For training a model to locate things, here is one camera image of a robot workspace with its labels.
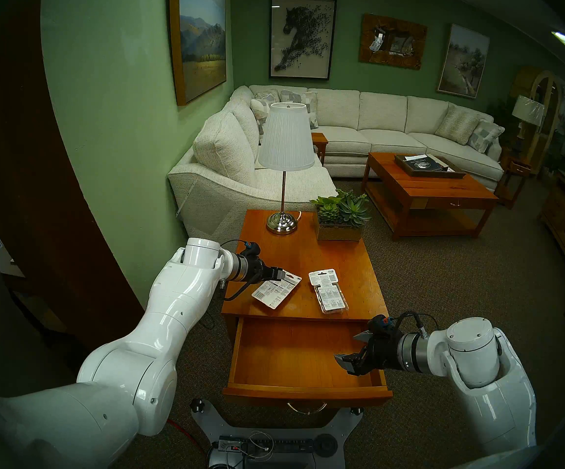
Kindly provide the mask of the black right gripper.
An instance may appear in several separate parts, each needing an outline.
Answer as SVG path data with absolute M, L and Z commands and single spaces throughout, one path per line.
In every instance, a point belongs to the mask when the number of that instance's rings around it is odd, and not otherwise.
M 361 353 L 335 354 L 334 359 L 352 376 L 363 376 L 363 373 L 378 369 L 404 371 L 401 357 L 398 355 L 398 346 L 403 336 L 401 330 L 390 331 L 386 335 L 373 334 L 365 330 L 353 336 L 354 340 L 366 342 Z

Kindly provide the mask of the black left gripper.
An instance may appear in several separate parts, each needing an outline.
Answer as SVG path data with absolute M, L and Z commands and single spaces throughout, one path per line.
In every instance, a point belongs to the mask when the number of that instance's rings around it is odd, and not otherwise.
M 279 267 L 268 267 L 260 258 L 247 258 L 247 273 L 245 281 L 248 284 L 258 284 L 263 281 L 282 281 L 286 271 Z

